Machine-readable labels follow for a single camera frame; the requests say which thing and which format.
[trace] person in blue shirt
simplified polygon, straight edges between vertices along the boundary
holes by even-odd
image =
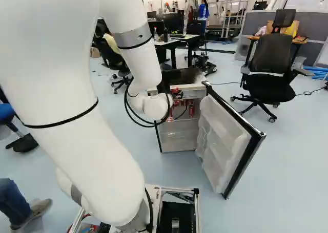
[[[201,22],[201,33],[205,35],[207,18],[210,16],[209,4],[206,0],[201,0],[201,5],[198,8],[198,20]]]

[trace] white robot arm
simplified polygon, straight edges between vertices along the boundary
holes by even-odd
[[[0,0],[0,5],[0,84],[59,167],[63,191],[105,223],[142,230],[149,223],[144,176],[103,119],[89,75],[90,44],[102,16],[134,76],[131,105],[155,120],[165,116],[166,96],[144,94],[161,82],[161,71],[142,1]]]

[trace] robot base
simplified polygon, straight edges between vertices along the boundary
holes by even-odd
[[[154,228],[150,233],[201,233],[197,188],[180,189],[147,184],[146,189],[153,202],[154,211]],[[76,225],[75,230],[70,233],[82,232],[81,230],[85,229],[81,227],[84,213],[85,211],[79,213],[73,224]],[[111,227],[109,233],[122,231]]]

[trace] yellow object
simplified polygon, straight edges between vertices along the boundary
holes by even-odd
[[[269,20],[268,23],[266,24],[266,33],[267,34],[272,33],[272,30],[273,30],[272,25],[273,25],[273,20]],[[293,23],[290,27],[281,28],[280,33],[288,34],[288,35],[291,35],[293,37],[296,37],[298,27],[299,27],[299,21],[295,20],[295,21],[293,21]]]
[[[284,34],[288,34],[288,35],[292,35],[293,37],[296,37],[298,25],[299,25],[299,21],[297,20],[293,21],[292,25],[286,28]]]
[[[118,49],[118,46],[116,44],[115,39],[108,33],[105,33],[103,36],[104,39],[106,39],[108,45],[112,48],[112,50],[116,53],[116,54],[121,54],[121,52]]]

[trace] gray band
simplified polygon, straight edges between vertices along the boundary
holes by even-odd
[[[119,48],[137,47],[149,40],[151,36],[148,23],[132,31],[113,34]]]
[[[144,200],[142,200],[140,208],[138,213],[136,214],[136,216],[133,218],[132,221],[130,221],[129,223],[127,223],[126,225],[120,226],[120,227],[116,227],[119,230],[123,231],[123,232],[136,232],[136,231],[140,231],[143,230],[146,225],[147,225],[147,220],[146,220],[146,216],[149,213],[149,209],[148,206],[146,204],[146,202]]]
[[[82,199],[82,193],[78,190],[78,188],[72,184],[71,186],[71,197],[73,201],[75,201],[77,204],[81,205],[81,199]]]

